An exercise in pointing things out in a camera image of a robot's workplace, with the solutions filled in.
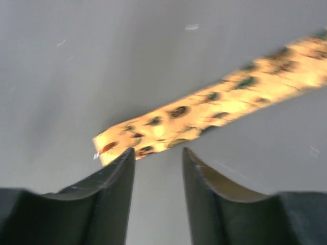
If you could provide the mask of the yellow patterned necktie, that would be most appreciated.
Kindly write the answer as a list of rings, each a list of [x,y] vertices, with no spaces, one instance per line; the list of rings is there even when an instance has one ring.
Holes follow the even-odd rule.
[[[110,164],[126,149],[136,159],[198,138],[248,114],[326,86],[326,28],[258,57],[216,83],[94,137]]]

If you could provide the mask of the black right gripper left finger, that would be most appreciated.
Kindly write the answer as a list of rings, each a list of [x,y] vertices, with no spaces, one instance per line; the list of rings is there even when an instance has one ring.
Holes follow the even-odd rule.
[[[57,193],[1,189],[1,244],[125,244],[135,151]]]

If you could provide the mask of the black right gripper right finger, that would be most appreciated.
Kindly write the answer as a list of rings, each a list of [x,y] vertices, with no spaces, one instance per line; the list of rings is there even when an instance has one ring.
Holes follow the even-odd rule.
[[[326,244],[326,193],[250,190],[182,154],[192,244]]]

